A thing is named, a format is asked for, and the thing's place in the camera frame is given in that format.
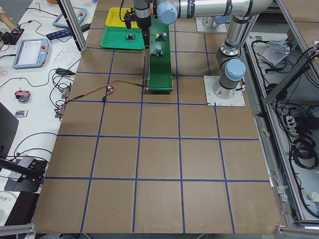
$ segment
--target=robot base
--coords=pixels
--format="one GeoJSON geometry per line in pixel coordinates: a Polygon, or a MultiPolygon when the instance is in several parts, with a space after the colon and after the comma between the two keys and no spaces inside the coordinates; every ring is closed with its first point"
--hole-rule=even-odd
{"type": "Polygon", "coordinates": [[[228,100],[221,99],[213,92],[215,82],[219,81],[220,76],[204,76],[206,100],[208,106],[245,106],[245,100],[242,91],[236,91],[234,96],[228,100]]]}
{"type": "Polygon", "coordinates": [[[196,26],[197,26],[197,32],[202,32],[202,33],[217,33],[217,34],[226,34],[227,29],[225,24],[214,24],[216,27],[207,27],[203,24],[203,17],[197,17],[196,18],[196,26]]]}

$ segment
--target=black connector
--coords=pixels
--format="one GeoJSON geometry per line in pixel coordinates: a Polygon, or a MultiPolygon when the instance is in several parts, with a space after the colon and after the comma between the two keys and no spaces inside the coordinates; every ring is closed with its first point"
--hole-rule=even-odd
{"type": "Polygon", "coordinates": [[[74,76],[75,75],[74,72],[67,70],[67,69],[64,69],[64,68],[57,68],[55,70],[55,73],[60,75],[60,76],[74,76]]]}

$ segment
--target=person's arm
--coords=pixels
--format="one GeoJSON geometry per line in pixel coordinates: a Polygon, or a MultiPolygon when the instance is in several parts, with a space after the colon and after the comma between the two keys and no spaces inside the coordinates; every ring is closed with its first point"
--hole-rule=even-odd
{"type": "Polygon", "coordinates": [[[5,13],[0,13],[0,21],[7,25],[11,30],[15,28],[14,23],[8,18],[5,13]]]}

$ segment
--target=yellow tray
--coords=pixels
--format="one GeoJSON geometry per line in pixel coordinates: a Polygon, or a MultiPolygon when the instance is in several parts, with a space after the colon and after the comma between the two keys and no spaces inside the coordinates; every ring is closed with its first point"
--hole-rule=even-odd
{"type": "MultiPolygon", "coordinates": [[[[130,8],[123,7],[121,9],[121,18],[124,19],[124,14],[126,10],[130,11],[130,8]]],[[[124,22],[120,20],[120,8],[119,7],[112,7],[109,10],[108,16],[105,21],[106,26],[117,26],[117,27],[126,27],[124,22]]],[[[132,28],[138,28],[136,21],[132,21],[132,28]]]]}

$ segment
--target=blue joint cap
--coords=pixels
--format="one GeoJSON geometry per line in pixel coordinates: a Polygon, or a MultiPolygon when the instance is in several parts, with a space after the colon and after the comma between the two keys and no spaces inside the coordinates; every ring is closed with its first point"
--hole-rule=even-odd
{"type": "Polygon", "coordinates": [[[226,63],[225,73],[231,81],[240,81],[246,72],[245,64],[238,59],[231,59],[226,63]]]}
{"type": "Polygon", "coordinates": [[[215,22],[219,25],[225,24],[226,22],[230,21],[231,16],[216,16],[214,18],[215,22]]]}
{"type": "Polygon", "coordinates": [[[170,2],[162,2],[157,6],[157,14],[161,23],[170,25],[177,19],[177,9],[170,2]]]}

